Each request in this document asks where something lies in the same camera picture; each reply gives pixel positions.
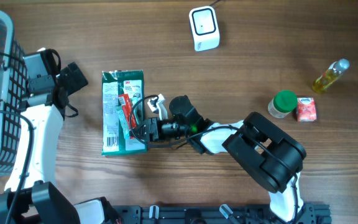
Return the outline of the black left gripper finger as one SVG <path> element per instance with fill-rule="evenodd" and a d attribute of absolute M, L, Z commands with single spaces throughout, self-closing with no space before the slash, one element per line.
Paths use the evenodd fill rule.
<path fill-rule="evenodd" d="M 88 84 L 86 77 L 80 69 L 67 73 L 67 93 L 72 95 Z"/>
<path fill-rule="evenodd" d="M 64 81 L 67 84 L 78 84 L 78 82 L 80 81 L 78 75 L 79 75 L 79 67 L 75 62 L 68 64 L 63 69 Z"/>

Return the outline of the teal candy wrapper packet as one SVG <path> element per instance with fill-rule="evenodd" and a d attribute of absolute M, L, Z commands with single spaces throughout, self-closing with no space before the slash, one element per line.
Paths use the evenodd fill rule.
<path fill-rule="evenodd" d="M 127 123 L 127 119 L 126 119 L 124 110 L 123 110 L 122 106 L 116 106 L 115 109 L 116 109 L 116 113 L 117 113 L 118 118 L 119 118 L 119 122 L 120 122 L 120 125 L 121 125 L 121 128 L 122 128 L 124 138 L 125 139 L 130 139 L 131 138 L 130 129 L 129 129 L 129 126 L 128 126 L 128 123 Z"/>

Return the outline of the red stick packet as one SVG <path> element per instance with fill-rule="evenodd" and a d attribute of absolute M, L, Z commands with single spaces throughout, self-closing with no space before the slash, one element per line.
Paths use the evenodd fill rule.
<path fill-rule="evenodd" d="M 135 128 L 137 126 L 135 116 L 134 116 L 135 113 L 132 114 L 131 118 L 129 117 L 131 110 L 132 110 L 132 101 L 129 98 L 129 95 L 121 94 L 118 96 L 118 100 L 119 100 L 119 106 L 122 106 L 122 108 L 124 110 L 129 129 L 130 129 L 130 125 L 132 125 L 132 127 Z"/>

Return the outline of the green glove packet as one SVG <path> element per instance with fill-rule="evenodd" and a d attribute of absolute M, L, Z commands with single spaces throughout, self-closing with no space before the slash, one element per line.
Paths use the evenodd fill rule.
<path fill-rule="evenodd" d="M 136 138 L 125 139 L 116 113 L 118 96 L 128 94 L 132 105 L 144 97 L 144 73 L 142 70 L 102 73 L 103 148 L 104 156 L 125 156 L 146 152 L 147 148 Z"/>

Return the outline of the green lidded white jar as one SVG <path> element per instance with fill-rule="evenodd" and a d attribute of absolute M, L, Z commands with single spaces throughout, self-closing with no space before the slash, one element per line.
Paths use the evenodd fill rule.
<path fill-rule="evenodd" d="M 297 106 L 297 96 L 290 90 L 278 92 L 268 104 L 268 112 L 275 118 L 284 118 Z"/>

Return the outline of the pink tissue box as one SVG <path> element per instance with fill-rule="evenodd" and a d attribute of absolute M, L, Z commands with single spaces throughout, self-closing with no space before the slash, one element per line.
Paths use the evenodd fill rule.
<path fill-rule="evenodd" d="M 317 119 L 314 98 L 297 98 L 296 117 L 298 122 L 315 121 Z"/>

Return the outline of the yellow drink bottle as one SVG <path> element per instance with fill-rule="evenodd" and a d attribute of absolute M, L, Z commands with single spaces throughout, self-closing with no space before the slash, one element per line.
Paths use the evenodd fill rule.
<path fill-rule="evenodd" d="M 324 93 L 327 89 L 338 79 L 340 79 L 344 72 L 348 70 L 350 63 L 347 59 L 340 59 L 330 65 L 330 67 L 317 78 L 312 89 L 316 93 Z"/>

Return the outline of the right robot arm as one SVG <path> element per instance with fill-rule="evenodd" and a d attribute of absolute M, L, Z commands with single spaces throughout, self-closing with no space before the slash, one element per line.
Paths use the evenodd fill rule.
<path fill-rule="evenodd" d="M 189 144 L 199 154 L 228 153 L 261 187 L 270 194 L 270 211 L 283 223 L 296 223 L 303 201 L 298 179 L 306 157 L 304 147 L 258 112 L 232 124 L 204 119 L 186 95 L 169 104 L 172 118 L 158 95 L 145 96 L 158 115 L 137 119 L 129 114 L 130 135 L 146 147 L 164 148 Z"/>

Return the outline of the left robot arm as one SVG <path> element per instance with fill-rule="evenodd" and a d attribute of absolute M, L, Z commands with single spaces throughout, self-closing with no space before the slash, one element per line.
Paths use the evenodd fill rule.
<path fill-rule="evenodd" d="M 104 198 L 71 204 L 54 186 L 63 116 L 55 105 L 28 107 L 19 115 L 21 136 L 14 169 L 0 194 L 0 223 L 109 223 L 119 215 Z"/>

